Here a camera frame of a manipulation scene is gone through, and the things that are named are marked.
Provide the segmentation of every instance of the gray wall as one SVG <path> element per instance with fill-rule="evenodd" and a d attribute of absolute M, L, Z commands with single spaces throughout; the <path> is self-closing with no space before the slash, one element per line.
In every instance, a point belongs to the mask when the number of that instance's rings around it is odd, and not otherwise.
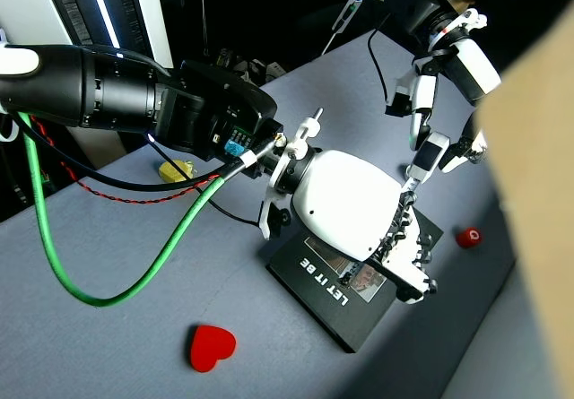
<path fill-rule="evenodd" d="M 514 269 L 442 399 L 560 398 L 524 279 Z"/>

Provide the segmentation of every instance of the small red object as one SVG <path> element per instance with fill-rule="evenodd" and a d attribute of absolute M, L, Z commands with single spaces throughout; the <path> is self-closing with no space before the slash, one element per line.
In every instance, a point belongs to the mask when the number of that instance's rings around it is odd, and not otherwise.
<path fill-rule="evenodd" d="M 469 227 L 465 231 L 457 234 L 457 244 L 462 248 L 476 247 L 482 241 L 483 235 L 474 227 Z"/>
<path fill-rule="evenodd" d="M 218 360 L 228 359 L 235 352 L 235 336 L 214 325 L 200 325 L 191 344 L 191 366 L 197 372 L 209 372 Z"/>

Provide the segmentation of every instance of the yellow object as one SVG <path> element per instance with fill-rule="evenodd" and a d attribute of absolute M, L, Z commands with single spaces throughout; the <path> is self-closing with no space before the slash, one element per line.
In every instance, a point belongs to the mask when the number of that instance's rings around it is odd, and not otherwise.
<path fill-rule="evenodd" d="M 182 160 L 174 160 L 173 162 L 176 163 L 180 169 L 186 172 L 186 175 L 188 175 L 190 178 L 194 177 L 194 163 L 191 161 Z M 171 166 L 168 162 L 165 162 L 160 166 L 159 172 L 161 179 L 167 183 L 181 182 L 185 180 L 185 178 L 181 176 L 181 173 L 179 173 L 179 171 Z"/>

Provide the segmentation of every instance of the album cover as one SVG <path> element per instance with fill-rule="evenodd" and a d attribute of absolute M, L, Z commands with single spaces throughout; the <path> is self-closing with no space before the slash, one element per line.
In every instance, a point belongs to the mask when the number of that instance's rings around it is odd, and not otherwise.
<path fill-rule="evenodd" d="M 421 232 L 436 243 L 442 230 L 414 211 Z M 395 285 L 382 274 L 306 231 L 280 248 L 267 267 L 348 352 L 360 349 L 396 298 Z"/>

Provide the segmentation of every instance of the red wire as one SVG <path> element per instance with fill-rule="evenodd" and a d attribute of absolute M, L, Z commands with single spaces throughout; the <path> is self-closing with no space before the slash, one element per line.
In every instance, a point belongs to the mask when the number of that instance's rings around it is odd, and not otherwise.
<path fill-rule="evenodd" d="M 44 136 L 46 138 L 48 143 L 51 146 L 56 146 L 54 144 L 54 140 L 50 136 L 48 136 L 48 133 L 46 132 L 46 127 L 44 127 L 44 125 L 42 123 L 40 123 L 38 121 L 38 119 L 36 119 L 34 116 L 30 116 L 30 118 L 31 118 L 32 122 L 38 127 L 39 132 L 42 134 L 42 136 Z M 175 195 L 168 195 L 167 197 L 162 197 L 161 199 L 133 200 L 133 199 L 123 199 L 121 197 L 115 197 L 114 195 L 106 195 L 105 193 L 101 193 L 101 191 L 94 190 L 93 188 L 86 186 L 83 182 L 80 182 L 78 177 L 75 175 L 74 171 L 72 169 L 70 169 L 70 167 L 65 163 L 65 161 L 60 161 L 60 166 L 62 166 L 65 169 L 65 171 L 68 173 L 70 179 L 72 179 L 77 185 L 79 185 L 84 190 L 89 191 L 93 195 L 98 195 L 99 197 L 104 197 L 104 198 L 106 198 L 108 200 L 112 200 L 114 202 L 122 202 L 124 204 L 160 204 L 161 202 L 168 202 L 169 200 L 177 199 L 178 197 L 186 195 L 187 193 L 194 191 L 198 186 L 202 186 L 204 184 L 207 184 L 212 179 L 219 177 L 219 175 L 211 175 L 205 181 L 199 182 L 199 183 L 191 186 L 190 188 L 186 188 L 185 190 L 183 190 L 179 193 L 176 193 Z"/>

